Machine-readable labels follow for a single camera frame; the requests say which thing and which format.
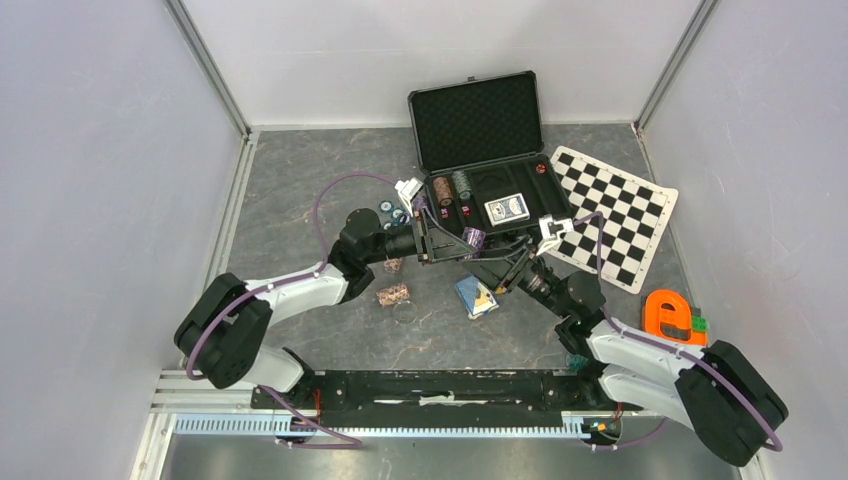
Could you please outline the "brown chip stack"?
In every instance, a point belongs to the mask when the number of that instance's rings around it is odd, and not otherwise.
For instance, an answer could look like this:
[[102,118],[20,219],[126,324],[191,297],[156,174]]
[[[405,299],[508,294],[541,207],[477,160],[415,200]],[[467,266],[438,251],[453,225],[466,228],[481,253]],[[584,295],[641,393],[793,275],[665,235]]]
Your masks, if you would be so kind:
[[437,177],[432,182],[436,201],[441,207],[448,207],[453,203],[453,193],[450,182],[446,177]]

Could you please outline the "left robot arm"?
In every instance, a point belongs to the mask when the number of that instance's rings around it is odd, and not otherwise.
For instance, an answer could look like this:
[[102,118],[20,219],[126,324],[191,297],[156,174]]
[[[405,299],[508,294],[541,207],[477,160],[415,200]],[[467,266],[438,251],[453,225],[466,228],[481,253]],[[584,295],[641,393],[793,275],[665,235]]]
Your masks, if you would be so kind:
[[313,397],[314,381],[294,353],[264,345],[271,326],[356,298],[373,281],[376,263],[413,255],[428,261],[437,254],[452,260],[477,250],[423,217],[384,229],[376,212],[357,209],[312,267],[265,280],[244,281],[232,273],[216,277],[177,328],[174,343],[187,357],[190,379],[217,389],[245,381],[275,390],[290,407],[302,407]]

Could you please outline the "purple chip stack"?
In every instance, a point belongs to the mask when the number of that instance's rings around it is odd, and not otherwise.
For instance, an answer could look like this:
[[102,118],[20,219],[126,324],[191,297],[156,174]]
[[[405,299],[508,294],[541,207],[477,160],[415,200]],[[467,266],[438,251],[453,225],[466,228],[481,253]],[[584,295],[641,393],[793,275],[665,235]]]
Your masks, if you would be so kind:
[[461,239],[472,247],[474,252],[479,252],[485,243],[485,233],[477,228],[465,227]]

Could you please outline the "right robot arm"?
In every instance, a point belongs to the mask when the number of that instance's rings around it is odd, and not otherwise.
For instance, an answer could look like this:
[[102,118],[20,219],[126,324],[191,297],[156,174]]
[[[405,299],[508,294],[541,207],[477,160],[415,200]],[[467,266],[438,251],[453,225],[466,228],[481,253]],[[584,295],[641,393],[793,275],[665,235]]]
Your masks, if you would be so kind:
[[762,449],[782,451],[777,430],[788,407],[735,345],[687,345],[629,327],[609,314],[595,275],[561,277],[528,252],[463,266],[492,291],[519,289],[560,318],[560,342],[594,368],[577,382],[585,405],[602,408],[612,401],[658,413],[691,429],[710,452],[737,467]]

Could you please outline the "pink chip stack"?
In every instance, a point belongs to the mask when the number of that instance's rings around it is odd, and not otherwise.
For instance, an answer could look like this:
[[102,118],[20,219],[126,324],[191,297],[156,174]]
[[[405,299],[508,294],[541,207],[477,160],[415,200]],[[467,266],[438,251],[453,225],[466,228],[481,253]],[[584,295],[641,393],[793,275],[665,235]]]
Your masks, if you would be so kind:
[[389,307],[408,301],[410,293],[408,287],[400,283],[379,290],[376,298],[381,307]]
[[383,262],[383,269],[388,274],[398,274],[401,270],[401,259],[389,259]]

